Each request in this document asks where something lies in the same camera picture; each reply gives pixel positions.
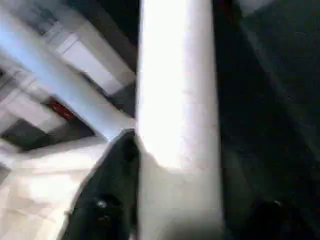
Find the red object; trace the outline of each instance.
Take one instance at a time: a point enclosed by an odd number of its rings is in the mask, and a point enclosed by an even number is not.
[[[57,101],[52,101],[47,105],[52,111],[57,113],[59,116],[63,117],[67,121],[73,120],[76,116],[73,115],[66,107],[58,103]]]

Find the metal bar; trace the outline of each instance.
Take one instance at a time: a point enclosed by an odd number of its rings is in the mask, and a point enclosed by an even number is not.
[[[0,7],[0,35],[0,49],[34,72],[48,91],[105,138],[112,140],[123,129],[134,127],[133,119],[65,66],[34,32],[3,7]]]
[[[141,240],[223,229],[211,0],[143,0],[137,134]]]

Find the metal pole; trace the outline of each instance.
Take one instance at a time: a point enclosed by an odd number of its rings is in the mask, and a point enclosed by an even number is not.
[[[105,138],[112,140],[121,130],[134,128],[133,119],[108,103],[54,56],[34,32],[1,6],[0,36],[0,49],[34,72],[47,90]]]
[[[143,0],[137,134],[141,240],[223,229],[211,0]]]

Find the white pipe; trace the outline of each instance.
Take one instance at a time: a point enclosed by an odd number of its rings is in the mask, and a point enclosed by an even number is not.
[[[35,33],[3,7],[0,7],[0,36],[0,48],[4,52],[34,72],[48,91],[108,140],[122,129],[134,127],[133,119],[114,108],[65,66]]]
[[[211,0],[143,0],[137,134],[141,240],[223,229]]]

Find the floor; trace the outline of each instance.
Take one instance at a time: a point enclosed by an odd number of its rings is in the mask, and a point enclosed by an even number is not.
[[[107,145],[83,138],[31,151],[10,173],[1,170],[0,239],[55,240],[80,183]]]

